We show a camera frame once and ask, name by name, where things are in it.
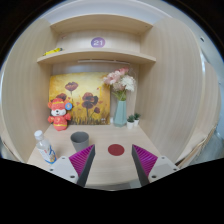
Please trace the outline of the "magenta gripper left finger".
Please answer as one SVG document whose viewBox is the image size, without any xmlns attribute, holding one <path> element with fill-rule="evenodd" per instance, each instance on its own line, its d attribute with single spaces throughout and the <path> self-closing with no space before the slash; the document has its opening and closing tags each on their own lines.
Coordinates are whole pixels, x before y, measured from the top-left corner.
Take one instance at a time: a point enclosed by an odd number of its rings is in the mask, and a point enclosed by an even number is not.
<svg viewBox="0 0 224 224">
<path fill-rule="evenodd" d="M 93 159 L 95 145 L 91 145 L 70 157 L 60 157 L 51 167 L 50 172 L 78 186 L 84 187 L 88 179 Z"/>
</svg>

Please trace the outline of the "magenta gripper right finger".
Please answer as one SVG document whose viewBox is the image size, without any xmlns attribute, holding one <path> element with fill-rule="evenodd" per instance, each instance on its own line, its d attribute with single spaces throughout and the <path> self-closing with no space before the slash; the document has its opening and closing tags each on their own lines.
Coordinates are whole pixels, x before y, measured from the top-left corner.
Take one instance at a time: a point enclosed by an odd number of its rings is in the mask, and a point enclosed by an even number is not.
<svg viewBox="0 0 224 224">
<path fill-rule="evenodd" d="M 142 186 L 148 185 L 179 170 L 166 156 L 157 157 L 137 145 L 132 145 L 132 157 Z"/>
</svg>

